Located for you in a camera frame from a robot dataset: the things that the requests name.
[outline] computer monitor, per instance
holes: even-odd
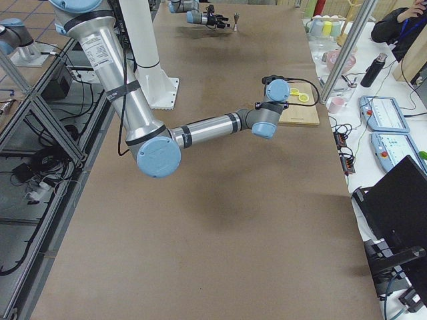
[[[420,246],[427,250],[427,176],[406,156],[364,195],[364,214],[377,239],[397,254]],[[400,265],[427,305],[427,257]]]

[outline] black water bottle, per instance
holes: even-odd
[[[379,56],[375,60],[373,60],[371,66],[369,66],[368,70],[366,71],[365,76],[363,77],[362,81],[360,82],[360,85],[369,88],[372,83],[374,82],[375,78],[380,73],[381,69],[386,64],[386,58],[387,54],[380,53]]]

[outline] person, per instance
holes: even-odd
[[[397,61],[402,60],[427,25],[427,1],[415,0],[410,8],[393,10],[371,32],[375,42],[387,42]]]

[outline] blue lanyard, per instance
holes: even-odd
[[[413,30],[421,27],[422,25],[425,25],[426,22],[427,22],[427,17],[424,18],[423,20],[419,21],[417,24],[415,24],[415,26],[413,26],[411,29],[407,30],[407,32],[404,32],[405,29],[406,29],[406,26],[407,26],[408,22],[409,22],[409,19],[407,19],[407,20],[405,20],[405,22],[403,22],[403,27],[402,27],[402,30],[400,32],[398,42],[401,42],[401,40],[403,38],[405,38],[408,34],[410,34],[411,32],[413,32]]]

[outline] person's black jacket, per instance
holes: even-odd
[[[375,42],[387,42],[391,44],[399,40],[400,32],[403,28],[403,22],[399,23],[397,21],[397,16],[408,8],[399,8],[383,18],[383,20],[377,22],[374,26],[374,29],[371,32],[371,38]],[[408,30],[411,30],[418,22],[425,19],[427,10],[423,15],[417,18],[409,18],[408,24],[405,27],[404,33]],[[405,53],[409,50],[410,46],[413,44],[417,36],[423,30],[423,25],[411,31],[407,36],[405,36],[401,41],[396,44],[396,47],[392,50],[397,61],[402,60]]]

